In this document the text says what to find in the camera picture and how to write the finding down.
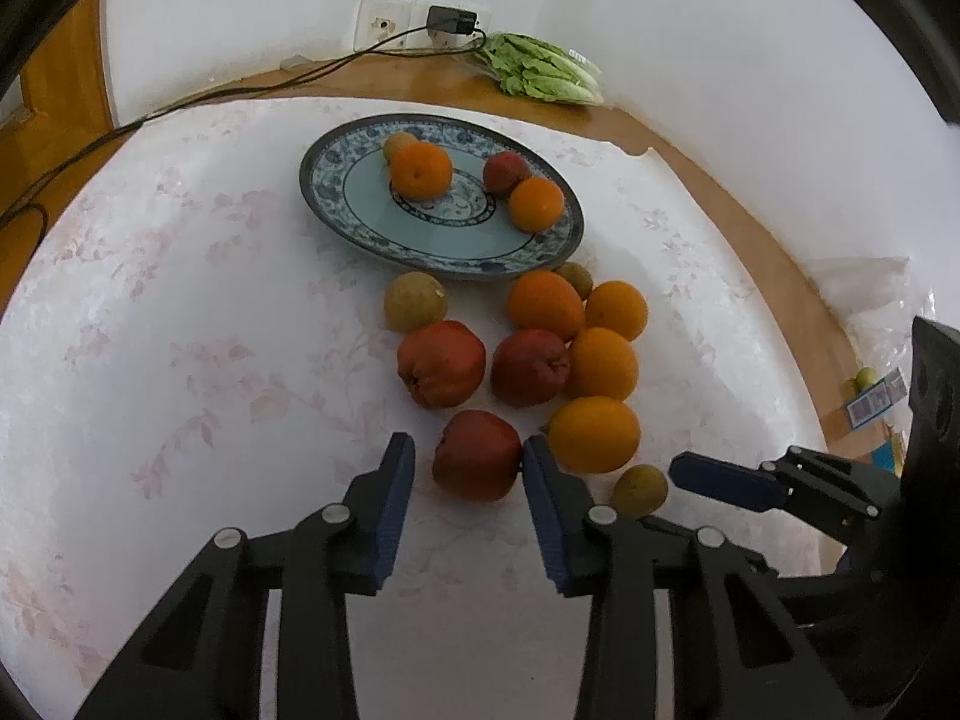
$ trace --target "wall socket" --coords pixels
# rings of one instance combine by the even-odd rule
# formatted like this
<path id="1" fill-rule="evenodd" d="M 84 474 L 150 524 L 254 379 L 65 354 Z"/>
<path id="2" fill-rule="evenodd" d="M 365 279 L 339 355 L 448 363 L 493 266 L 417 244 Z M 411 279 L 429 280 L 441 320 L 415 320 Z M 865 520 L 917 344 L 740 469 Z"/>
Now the wall socket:
<path id="1" fill-rule="evenodd" d="M 426 16 L 431 5 L 446 5 L 473 11 L 477 14 L 479 28 L 490 31 L 491 12 L 472 5 L 435 1 L 361 0 L 356 30 L 353 33 L 353 50 L 358 52 L 368 49 L 391 35 L 426 26 Z M 384 50 L 451 50 L 465 46 L 469 41 L 469 35 L 424 30 L 387 43 Z"/>

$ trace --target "red fruit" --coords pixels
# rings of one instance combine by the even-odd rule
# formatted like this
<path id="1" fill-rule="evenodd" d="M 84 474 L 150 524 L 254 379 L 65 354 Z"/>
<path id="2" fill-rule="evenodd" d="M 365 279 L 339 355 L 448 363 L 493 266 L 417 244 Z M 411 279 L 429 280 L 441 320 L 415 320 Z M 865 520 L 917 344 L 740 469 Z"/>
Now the red fruit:
<path id="1" fill-rule="evenodd" d="M 486 365 L 483 341 L 448 319 L 415 330 L 397 348 L 397 373 L 426 409 L 459 406 L 480 386 Z"/>
<path id="2" fill-rule="evenodd" d="M 483 165 L 483 185 L 490 194 L 507 196 L 520 181 L 533 175 L 527 161 L 513 151 L 493 154 Z"/>
<path id="3" fill-rule="evenodd" d="M 570 377 L 570 354 L 549 330 L 517 330 L 493 352 L 490 385 L 508 406 L 525 408 L 559 395 Z"/>
<path id="4" fill-rule="evenodd" d="M 510 493 L 522 454 L 520 436 L 509 423 L 489 412 L 463 410 L 443 428 L 433 480 L 464 501 L 496 501 Z"/>

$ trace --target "power outlet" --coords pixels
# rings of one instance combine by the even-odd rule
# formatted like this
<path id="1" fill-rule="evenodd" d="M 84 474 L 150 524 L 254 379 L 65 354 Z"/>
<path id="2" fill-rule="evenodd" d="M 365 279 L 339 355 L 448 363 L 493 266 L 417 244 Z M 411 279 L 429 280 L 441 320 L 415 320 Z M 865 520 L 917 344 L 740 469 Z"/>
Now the power outlet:
<path id="1" fill-rule="evenodd" d="M 430 12 L 431 5 L 446 5 L 448 7 L 470 10 L 477 14 L 477 26 L 485 32 L 490 31 L 491 12 L 480 10 L 472 5 L 447 4 L 446 2 L 413 2 L 410 8 L 410 19 L 407 29 L 416 29 L 418 26 L 426 26 L 426 16 Z M 459 49 L 472 41 L 469 35 L 451 35 L 447 32 L 438 32 L 436 30 L 427 30 L 423 32 L 414 32 L 407 36 L 407 50 L 444 50 Z"/>
<path id="2" fill-rule="evenodd" d="M 410 28 L 411 4 L 404 0 L 361 0 L 357 27 L 353 33 L 353 50 L 368 49 Z M 384 50 L 403 50 L 407 38 L 387 43 Z"/>

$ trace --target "white floral tablecloth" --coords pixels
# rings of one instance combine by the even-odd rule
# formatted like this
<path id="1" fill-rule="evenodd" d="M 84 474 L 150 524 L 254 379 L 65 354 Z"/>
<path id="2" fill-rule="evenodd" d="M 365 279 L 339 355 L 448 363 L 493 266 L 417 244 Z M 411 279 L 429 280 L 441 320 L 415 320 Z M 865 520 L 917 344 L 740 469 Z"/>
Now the white floral tablecloth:
<path id="1" fill-rule="evenodd" d="M 390 432 L 418 447 L 397 569 L 350 599 L 365 720 L 570 717 L 587 601 L 544 576 L 520 485 L 474 508 L 433 488 L 448 415 L 420 410 L 381 329 L 395 276 L 329 233 L 299 194 L 331 127 L 392 111 L 486 125 L 577 191 L 575 260 L 648 295 L 630 402 L 638 459 L 693 448 L 755 466 L 822 448 L 808 393 L 757 288 L 656 153 L 469 111 L 379 100 L 239 101 L 154 122 L 91 180 L 30 265 L 0 325 L 0 656 L 64 720 L 200 546 L 233 525 L 291 527 L 375 466 Z M 505 288 L 450 284 L 452 319 L 493 351 Z M 521 435 L 549 407 L 496 410 Z M 603 494 L 613 479 L 596 480 Z M 788 573 L 818 568 L 813 531 L 672 491 L 661 512 L 713 523 Z M 275 607 L 268 640 L 275 637 Z M 272 714 L 272 658 L 265 661 Z M 131 716 L 136 711 L 131 708 Z"/>

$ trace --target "black cable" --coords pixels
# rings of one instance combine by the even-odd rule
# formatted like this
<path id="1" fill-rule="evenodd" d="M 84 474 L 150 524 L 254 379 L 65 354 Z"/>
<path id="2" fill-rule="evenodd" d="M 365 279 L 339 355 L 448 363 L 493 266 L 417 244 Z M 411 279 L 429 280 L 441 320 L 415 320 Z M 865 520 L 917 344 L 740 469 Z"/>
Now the black cable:
<path id="1" fill-rule="evenodd" d="M 41 228 L 40 234 L 37 236 L 37 243 L 34 246 L 34 252 L 40 247 L 40 244 L 43 242 L 44 237 L 46 237 L 47 231 L 50 227 L 50 217 L 47 214 L 47 210 L 40 205 L 35 203 L 34 200 L 37 196 L 45 190 L 50 183 L 59 175 L 61 175 L 65 170 L 73 165 L 76 165 L 80 160 L 85 159 L 90 156 L 94 151 L 97 151 L 99 148 L 102 148 L 107 143 L 110 143 L 117 138 L 122 138 L 124 135 L 127 135 L 131 132 L 136 132 L 138 129 L 143 127 L 144 124 L 148 122 L 153 122 L 156 119 L 160 119 L 164 116 L 167 116 L 176 111 L 184 110 L 185 108 L 193 107 L 194 105 L 203 105 L 204 103 L 210 103 L 213 100 L 220 100 L 221 98 L 235 97 L 236 95 L 265 95 L 270 92 L 280 92 L 284 89 L 294 89 L 298 86 L 304 86 L 305 84 L 312 83 L 323 79 L 325 76 L 336 73 L 338 70 L 342 70 L 344 67 L 350 63 L 356 61 L 362 56 L 367 55 L 381 55 L 381 56 L 394 56 L 394 57 L 408 57 L 411 59 L 425 58 L 432 56 L 455 56 L 463 55 L 464 53 L 472 53 L 477 50 L 481 50 L 484 45 L 487 45 L 487 33 L 480 28 L 474 29 L 474 32 L 480 33 L 480 42 L 473 41 L 468 46 L 462 47 L 462 49 L 451 49 L 443 50 L 442 52 L 390 52 L 390 50 L 381 50 L 381 47 L 387 45 L 387 43 L 392 43 L 395 40 L 400 40 L 401 37 L 406 37 L 407 35 L 412 35 L 416 32 L 421 32 L 426 30 L 426 26 L 418 26 L 414 29 L 407 29 L 403 32 L 399 32 L 386 40 L 381 40 L 379 43 L 374 43 L 368 49 L 360 50 L 360 52 L 352 52 L 349 55 L 341 56 L 337 59 L 332 59 L 323 64 L 318 68 L 314 68 L 306 73 L 300 74 L 299 76 L 294 76 L 292 79 L 287 79 L 285 81 L 280 81 L 275 84 L 268 84 L 264 86 L 236 86 L 229 89 L 217 89 L 213 92 L 208 92 L 198 97 L 191 98 L 190 100 L 184 100 L 183 103 L 177 103 L 171 105 L 167 108 L 162 108 L 158 111 L 152 112 L 150 114 L 145 114 L 139 119 L 135 119 L 129 124 L 124 124 L 123 127 L 117 127 L 112 129 L 110 132 L 104 133 L 95 141 L 88 143 L 82 149 L 80 149 L 76 154 L 65 159 L 64 162 L 59 163 L 51 167 L 50 170 L 47 170 L 43 175 L 37 178 L 30 186 L 23 191 L 23 193 L 18 196 L 18 198 L 13 201 L 10 207 L 6 211 L 0 214 L 0 233 L 2 233 L 10 223 L 13 222 L 16 218 L 19 218 L 22 214 L 27 213 L 27 211 L 36 211 L 41 215 Z"/>

